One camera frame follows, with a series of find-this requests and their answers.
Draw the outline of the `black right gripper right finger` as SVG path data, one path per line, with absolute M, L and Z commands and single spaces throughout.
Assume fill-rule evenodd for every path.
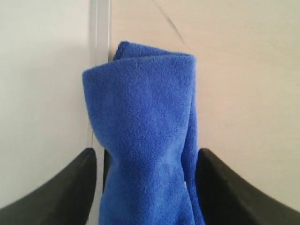
M 240 177 L 209 149 L 196 167 L 199 205 L 207 225 L 299 225 L 300 213 Z

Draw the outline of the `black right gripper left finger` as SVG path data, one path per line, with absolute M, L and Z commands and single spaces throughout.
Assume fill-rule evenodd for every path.
M 2 225 L 84 225 L 94 200 L 97 159 L 86 148 L 38 189 L 0 210 Z

